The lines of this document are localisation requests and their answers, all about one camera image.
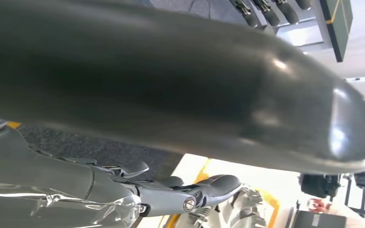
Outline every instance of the showroom floor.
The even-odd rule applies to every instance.
[[[91,158],[102,165],[144,161],[150,170],[140,175],[140,180],[158,180],[170,176],[182,158],[181,154],[51,130],[32,124],[22,124],[17,130],[23,134],[28,143],[55,156]]]

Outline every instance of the white wall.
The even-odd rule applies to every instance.
[[[365,0],[350,1],[352,3],[354,19],[344,62],[336,62],[332,49],[308,54],[332,69],[342,78],[365,76]]]

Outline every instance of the screw head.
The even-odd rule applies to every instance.
[[[186,212],[192,211],[195,207],[195,199],[194,198],[187,198],[184,201],[183,209]]]

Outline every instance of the yellow stripe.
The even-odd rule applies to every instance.
[[[195,183],[198,183],[204,179],[207,179],[209,175],[205,173],[206,168],[208,167],[210,163],[210,159],[207,159],[205,164],[203,165],[201,171],[199,171],[198,176],[195,179]],[[170,221],[167,224],[167,228],[175,228],[175,224],[177,224],[178,219],[180,218],[180,215],[173,215],[170,219]]]
[[[342,11],[344,13],[346,32],[347,32],[347,35],[349,36],[349,27],[347,26],[347,20],[346,20],[346,14],[345,14],[345,5],[344,5],[343,0],[341,0],[341,4],[342,4]]]
[[[342,1],[342,0],[337,0],[336,5],[335,5],[334,14],[332,14],[331,20],[326,20],[325,21],[326,24],[332,24],[332,23],[334,23],[335,16],[336,16],[336,12],[338,11],[338,6],[339,6],[339,2],[340,1]]]
[[[271,195],[269,192],[262,189],[256,190],[261,193],[264,201],[266,201],[269,205],[273,207],[273,213],[268,223],[268,228],[273,228],[276,222],[276,218],[278,217],[280,202],[276,198],[274,198],[273,195]]]
[[[20,126],[21,123],[18,123],[18,122],[8,122],[8,126],[11,127],[11,128],[18,128]]]

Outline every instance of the bolt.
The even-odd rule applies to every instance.
[[[184,210],[191,211],[195,207],[195,200],[193,198],[188,198],[184,202]]]

